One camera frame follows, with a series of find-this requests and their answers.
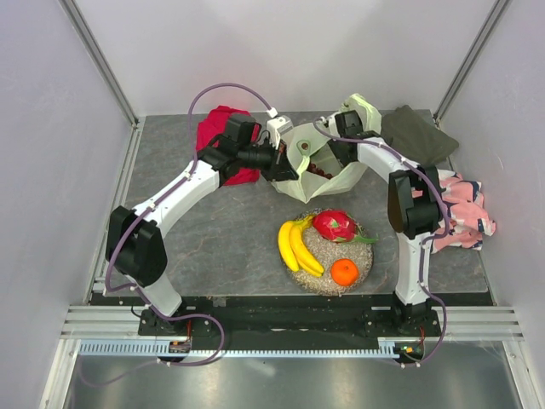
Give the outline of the pale green plastic bag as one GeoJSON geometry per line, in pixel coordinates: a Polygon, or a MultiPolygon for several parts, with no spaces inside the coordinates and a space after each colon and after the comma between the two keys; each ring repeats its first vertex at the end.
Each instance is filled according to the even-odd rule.
{"type": "Polygon", "coordinates": [[[274,188],[308,203],[318,196],[351,190],[367,171],[358,161],[356,145],[334,141],[318,132],[314,124],[301,124],[284,135],[287,158],[298,178],[274,181],[274,188]]]}

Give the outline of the olive green cloth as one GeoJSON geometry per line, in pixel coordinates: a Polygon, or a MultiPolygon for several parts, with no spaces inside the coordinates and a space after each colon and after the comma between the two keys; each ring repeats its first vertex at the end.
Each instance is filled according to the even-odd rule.
{"type": "Polygon", "coordinates": [[[425,166],[444,162],[459,147],[456,139],[408,105],[382,117],[381,136],[392,149],[425,166]]]}

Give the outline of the red dragon fruit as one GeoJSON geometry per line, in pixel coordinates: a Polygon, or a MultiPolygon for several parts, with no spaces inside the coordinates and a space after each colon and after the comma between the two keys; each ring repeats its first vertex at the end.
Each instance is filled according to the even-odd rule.
{"type": "Polygon", "coordinates": [[[312,225],[324,239],[338,244],[354,242],[372,245],[378,241],[366,237],[363,229],[344,210],[321,211],[312,219],[312,225]]]}

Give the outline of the yellow banana bunch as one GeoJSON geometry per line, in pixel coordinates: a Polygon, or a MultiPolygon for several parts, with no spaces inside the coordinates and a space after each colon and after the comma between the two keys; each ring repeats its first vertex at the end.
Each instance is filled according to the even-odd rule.
{"type": "Polygon", "coordinates": [[[286,266],[294,273],[305,271],[322,277],[324,267],[306,247],[303,233],[312,226],[315,214],[285,222],[278,231],[278,249],[286,266]]]}

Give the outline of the orange tangerine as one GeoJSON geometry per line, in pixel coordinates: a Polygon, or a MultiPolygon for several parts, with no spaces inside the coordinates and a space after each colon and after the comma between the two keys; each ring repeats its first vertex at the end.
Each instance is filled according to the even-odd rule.
{"type": "Polygon", "coordinates": [[[338,285],[350,286],[359,279],[359,269],[352,260],[342,258],[333,262],[330,276],[338,285]]]}

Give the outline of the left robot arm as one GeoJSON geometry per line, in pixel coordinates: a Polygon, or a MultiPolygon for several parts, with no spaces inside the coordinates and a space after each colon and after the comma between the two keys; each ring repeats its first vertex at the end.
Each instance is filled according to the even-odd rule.
{"type": "Polygon", "coordinates": [[[105,258],[109,270],[125,275],[158,312],[158,326],[169,335],[186,328],[182,298],[165,273],[164,238],[200,200],[241,169],[258,170],[268,181],[296,180],[284,137],[291,120],[277,116],[260,125],[248,115],[229,116],[225,129],[198,150],[171,183],[132,209],[118,206],[110,215],[105,258]]]}

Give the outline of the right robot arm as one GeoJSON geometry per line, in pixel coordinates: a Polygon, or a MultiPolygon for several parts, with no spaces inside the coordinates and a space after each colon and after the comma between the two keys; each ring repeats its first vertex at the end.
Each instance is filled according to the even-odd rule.
{"type": "Polygon", "coordinates": [[[387,182],[387,217],[399,241],[399,276],[389,311],[390,325],[410,335],[433,320],[428,270],[434,234],[448,218],[436,167],[423,167],[390,147],[374,130],[364,130],[354,110],[325,121],[334,141],[350,146],[353,156],[387,182]]]}

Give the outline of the red grape bunch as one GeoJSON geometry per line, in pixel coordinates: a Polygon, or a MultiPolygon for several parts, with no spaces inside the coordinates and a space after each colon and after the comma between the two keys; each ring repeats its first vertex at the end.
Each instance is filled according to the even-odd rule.
{"type": "Polygon", "coordinates": [[[307,167],[307,171],[328,180],[333,178],[333,175],[331,173],[325,172],[323,169],[319,168],[315,163],[310,163],[307,167]]]}

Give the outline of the red cloth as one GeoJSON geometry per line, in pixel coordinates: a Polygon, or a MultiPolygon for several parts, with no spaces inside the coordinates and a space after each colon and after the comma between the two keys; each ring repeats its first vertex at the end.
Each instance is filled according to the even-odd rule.
{"type": "Polygon", "coordinates": [[[220,186],[255,183],[260,171],[244,167],[238,154],[252,147],[261,126],[249,112],[218,106],[198,124],[198,159],[220,174],[220,186]]]}

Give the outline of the speckled round plate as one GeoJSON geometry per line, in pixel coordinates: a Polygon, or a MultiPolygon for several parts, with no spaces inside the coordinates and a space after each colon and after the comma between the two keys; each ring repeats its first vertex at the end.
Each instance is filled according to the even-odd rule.
{"type": "Polygon", "coordinates": [[[305,291],[341,296],[361,285],[378,241],[344,210],[314,209],[278,230],[278,251],[292,280],[305,291]]]}

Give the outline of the pink patterned cloth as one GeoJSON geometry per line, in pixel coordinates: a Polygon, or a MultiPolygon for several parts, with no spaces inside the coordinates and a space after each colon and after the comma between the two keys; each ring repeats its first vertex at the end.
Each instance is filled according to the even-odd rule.
{"type": "Polygon", "coordinates": [[[436,234],[447,234],[435,239],[431,252],[438,253],[446,247],[480,251],[484,236],[492,236],[496,223],[485,210],[485,196],[480,181],[470,181],[453,170],[438,170],[441,197],[446,205],[450,226],[439,223],[436,234]]]}

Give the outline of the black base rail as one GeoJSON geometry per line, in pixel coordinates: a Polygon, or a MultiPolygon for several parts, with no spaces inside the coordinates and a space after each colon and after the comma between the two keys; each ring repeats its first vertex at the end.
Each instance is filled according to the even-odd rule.
{"type": "Polygon", "coordinates": [[[189,336],[195,349],[280,351],[375,349],[381,337],[437,337],[430,302],[404,307],[392,295],[184,297],[167,321],[141,312],[141,336],[189,336]]]}

